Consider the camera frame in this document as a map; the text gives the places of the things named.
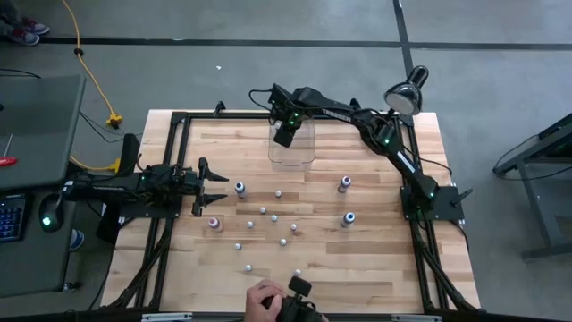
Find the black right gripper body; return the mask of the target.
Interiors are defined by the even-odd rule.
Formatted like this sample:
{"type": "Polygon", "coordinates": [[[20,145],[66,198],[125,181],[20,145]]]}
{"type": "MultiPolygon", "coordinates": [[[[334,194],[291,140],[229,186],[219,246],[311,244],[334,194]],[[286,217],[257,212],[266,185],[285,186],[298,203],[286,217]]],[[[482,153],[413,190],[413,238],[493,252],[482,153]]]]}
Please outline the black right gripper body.
{"type": "Polygon", "coordinates": [[[304,121],[309,120],[305,114],[284,114],[277,122],[280,123],[276,133],[274,134],[273,141],[278,143],[284,148],[289,148],[296,131],[299,130],[304,121]]]}

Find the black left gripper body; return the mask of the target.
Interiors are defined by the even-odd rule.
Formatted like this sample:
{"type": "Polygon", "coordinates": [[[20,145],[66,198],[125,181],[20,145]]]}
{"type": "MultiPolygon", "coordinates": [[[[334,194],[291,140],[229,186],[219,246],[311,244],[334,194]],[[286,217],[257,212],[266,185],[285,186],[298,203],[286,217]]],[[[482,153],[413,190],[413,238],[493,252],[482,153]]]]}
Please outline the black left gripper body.
{"type": "Polygon", "coordinates": [[[198,160],[198,169],[196,172],[185,172],[182,194],[195,197],[191,209],[193,216],[202,216],[203,207],[206,206],[205,180],[208,178],[208,174],[208,162],[205,157],[201,157],[198,160]]]}

